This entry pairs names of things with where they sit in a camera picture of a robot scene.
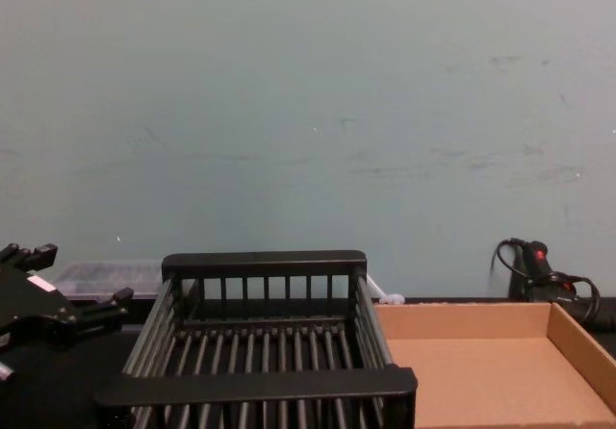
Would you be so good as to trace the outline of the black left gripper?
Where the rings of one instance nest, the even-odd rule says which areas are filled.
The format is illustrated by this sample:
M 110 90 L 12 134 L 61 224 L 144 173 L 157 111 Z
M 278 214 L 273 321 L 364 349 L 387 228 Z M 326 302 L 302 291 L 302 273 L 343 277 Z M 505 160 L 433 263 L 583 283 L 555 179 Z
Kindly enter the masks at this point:
M 120 331 L 134 291 L 123 288 L 102 302 L 74 307 L 53 285 L 29 271 L 51 267 L 55 244 L 29 249 L 10 243 L 1 249 L 1 348 L 33 341 L 69 345 Z

